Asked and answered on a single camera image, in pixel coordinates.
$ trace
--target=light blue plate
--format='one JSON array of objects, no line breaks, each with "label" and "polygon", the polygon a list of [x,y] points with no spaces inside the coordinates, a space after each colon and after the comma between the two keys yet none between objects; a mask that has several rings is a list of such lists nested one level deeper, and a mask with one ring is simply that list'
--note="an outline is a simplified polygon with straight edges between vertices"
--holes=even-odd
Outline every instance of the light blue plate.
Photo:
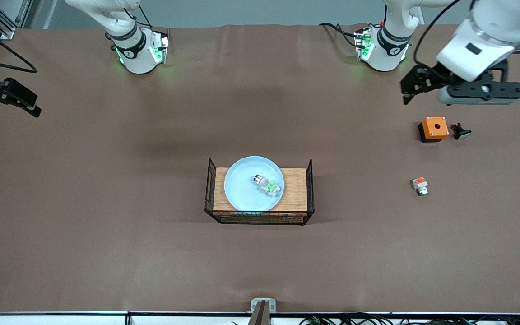
[{"label": "light blue plate", "polygon": [[[271,197],[256,184],[254,176],[260,175],[280,186],[276,197]],[[284,192],[284,176],[271,160],[249,156],[235,162],[227,171],[224,192],[228,201],[240,211],[268,211],[274,208]]]}]

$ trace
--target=orange box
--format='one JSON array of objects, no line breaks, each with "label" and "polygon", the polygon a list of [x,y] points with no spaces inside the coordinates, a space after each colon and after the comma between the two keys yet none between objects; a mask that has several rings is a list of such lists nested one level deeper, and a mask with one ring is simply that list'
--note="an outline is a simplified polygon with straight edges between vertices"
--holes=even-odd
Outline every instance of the orange box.
[{"label": "orange box", "polygon": [[448,137],[448,124],[444,117],[427,117],[418,125],[422,142],[439,142]]}]

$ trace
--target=wooden tray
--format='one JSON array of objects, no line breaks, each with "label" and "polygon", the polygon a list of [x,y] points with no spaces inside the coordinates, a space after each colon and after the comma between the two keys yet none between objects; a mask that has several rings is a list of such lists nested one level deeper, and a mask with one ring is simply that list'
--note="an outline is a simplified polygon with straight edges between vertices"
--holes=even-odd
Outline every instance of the wooden tray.
[{"label": "wooden tray", "polygon": [[[281,168],[284,176],[284,193],[280,202],[270,211],[308,211],[307,189],[306,189],[306,169],[304,168]],[[228,168],[218,167],[216,169],[214,210],[237,211],[230,204],[223,190],[224,179],[228,173]]]}]

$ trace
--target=black wire basket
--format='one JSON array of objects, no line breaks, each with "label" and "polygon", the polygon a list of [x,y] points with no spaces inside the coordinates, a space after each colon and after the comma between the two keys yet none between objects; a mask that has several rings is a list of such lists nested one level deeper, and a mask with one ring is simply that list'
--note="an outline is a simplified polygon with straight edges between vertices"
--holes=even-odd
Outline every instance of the black wire basket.
[{"label": "black wire basket", "polygon": [[208,183],[204,211],[221,224],[282,224],[305,225],[314,214],[314,188],[312,183],[312,159],[306,168],[306,210],[303,211],[237,211],[214,210],[216,166],[208,161]]}]

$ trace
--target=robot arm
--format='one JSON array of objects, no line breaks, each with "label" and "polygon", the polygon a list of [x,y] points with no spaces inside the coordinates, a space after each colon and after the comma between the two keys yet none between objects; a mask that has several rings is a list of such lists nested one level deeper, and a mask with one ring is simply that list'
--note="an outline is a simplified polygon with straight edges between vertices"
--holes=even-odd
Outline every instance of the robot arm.
[{"label": "robot arm", "polygon": [[364,35],[357,36],[363,51],[357,56],[379,71],[394,70],[404,59],[409,40],[419,24],[416,7],[438,8],[453,0],[383,0],[386,4],[386,20],[381,27],[371,26]]},{"label": "robot arm", "polygon": [[100,23],[116,45],[120,62],[134,74],[146,74],[165,63],[167,34],[139,27],[126,10],[139,8],[141,0],[65,0]]},{"label": "robot arm", "polygon": [[[507,81],[506,59],[519,46],[520,1],[478,0],[437,55],[437,65],[417,65],[401,81],[404,103],[435,89],[447,105],[513,103],[520,99],[520,83]],[[493,70],[501,72],[500,81]]]}]

